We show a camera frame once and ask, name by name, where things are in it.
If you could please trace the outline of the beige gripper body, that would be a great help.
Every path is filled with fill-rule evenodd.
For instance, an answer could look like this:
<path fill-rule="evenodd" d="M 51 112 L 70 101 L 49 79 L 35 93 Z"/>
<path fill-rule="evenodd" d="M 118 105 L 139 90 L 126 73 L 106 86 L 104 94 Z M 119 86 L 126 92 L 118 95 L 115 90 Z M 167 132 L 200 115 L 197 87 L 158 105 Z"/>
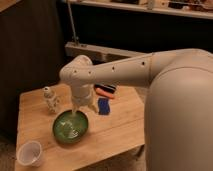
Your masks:
<path fill-rule="evenodd" d="M 72 103 L 77 107 L 88 106 L 93 102 L 93 96 L 91 94 L 86 95 L 84 97 L 72 96 L 71 100 Z"/>

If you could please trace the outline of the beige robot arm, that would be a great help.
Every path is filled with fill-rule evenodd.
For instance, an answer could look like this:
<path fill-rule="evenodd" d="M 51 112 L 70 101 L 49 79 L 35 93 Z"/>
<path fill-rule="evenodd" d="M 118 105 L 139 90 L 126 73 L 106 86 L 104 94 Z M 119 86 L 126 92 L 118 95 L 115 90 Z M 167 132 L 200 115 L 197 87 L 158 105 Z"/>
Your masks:
<path fill-rule="evenodd" d="M 213 53 L 179 49 L 99 65 L 79 55 L 60 79 L 77 107 L 89 103 L 91 84 L 146 87 L 147 171 L 213 171 Z"/>

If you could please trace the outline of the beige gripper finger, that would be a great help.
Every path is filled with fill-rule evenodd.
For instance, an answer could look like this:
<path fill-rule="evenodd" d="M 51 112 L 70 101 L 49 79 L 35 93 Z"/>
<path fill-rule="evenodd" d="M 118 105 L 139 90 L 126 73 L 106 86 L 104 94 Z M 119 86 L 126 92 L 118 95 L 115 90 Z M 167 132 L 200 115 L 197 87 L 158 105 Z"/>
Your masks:
<path fill-rule="evenodd" d="M 71 116 L 74 117 L 77 115 L 78 107 L 73 107 Z"/>
<path fill-rule="evenodd" d="M 98 109 L 94 104 L 89 104 L 88 108 L 91 109 L 94 113 L 98 113 Z"/>

